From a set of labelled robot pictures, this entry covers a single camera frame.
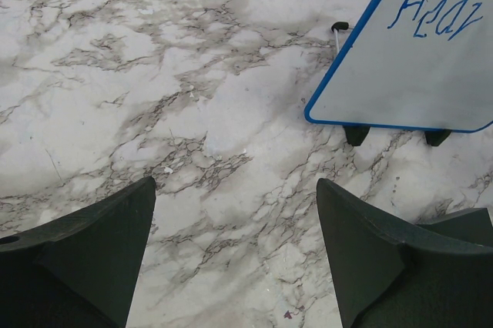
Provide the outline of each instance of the black object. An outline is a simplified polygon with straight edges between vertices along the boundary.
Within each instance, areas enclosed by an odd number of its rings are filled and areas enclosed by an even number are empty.
[[[359,147],[367,138],[370,126],[344,126],[347,143],[353,147]]]
[[[493,326],[493,248],[451,238],[464,217],[465,231],[476,223],[485,232],[466,239],[491,244],[487,212],[449,216],[422,225],[427,230],[326,179],[317,205],[344,328]]]
[[[426,131],[424,132],[424,137],[426,138],[426,143],[432,147],[439,147],[444,140],[446,140],[452,133],[451,130],[436,130],[436,131]]]
[[[330,27],[332,32],[334,32],[334,29],[341,31],[341,30],[348,30],[349,29],[349,22],[335,22],[334,25]]]
[[[145,178],[0,239],[0,327],[124,327],[155,201],[156,183]]]

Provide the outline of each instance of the marble table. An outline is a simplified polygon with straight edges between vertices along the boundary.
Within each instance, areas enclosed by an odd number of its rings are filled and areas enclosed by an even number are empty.
[[[368,1],[0,0],[0,236],[153,176],[129,327],[340,327],[319,178],[411,222],[493,198],[493,129],[304,120]]]

